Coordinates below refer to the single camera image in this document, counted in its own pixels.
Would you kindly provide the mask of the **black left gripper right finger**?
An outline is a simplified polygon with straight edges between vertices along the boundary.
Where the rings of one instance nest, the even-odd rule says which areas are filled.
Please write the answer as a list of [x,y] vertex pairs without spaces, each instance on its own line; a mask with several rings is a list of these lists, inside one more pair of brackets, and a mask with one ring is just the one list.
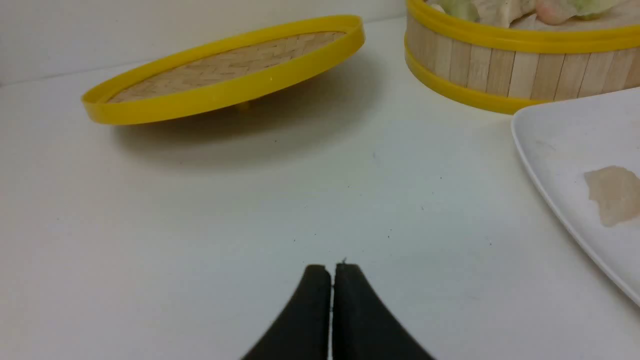
[[387,309],[359,265],[338,263],[333,290],[334,360],[432,360]]

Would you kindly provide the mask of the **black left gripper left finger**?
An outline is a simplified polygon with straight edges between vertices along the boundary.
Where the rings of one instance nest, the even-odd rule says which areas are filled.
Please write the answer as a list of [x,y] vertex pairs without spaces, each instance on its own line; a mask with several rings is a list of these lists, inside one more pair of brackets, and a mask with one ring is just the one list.
[[286,306],[244,360],[326,360],[329,355],[332,279],[308,265]]

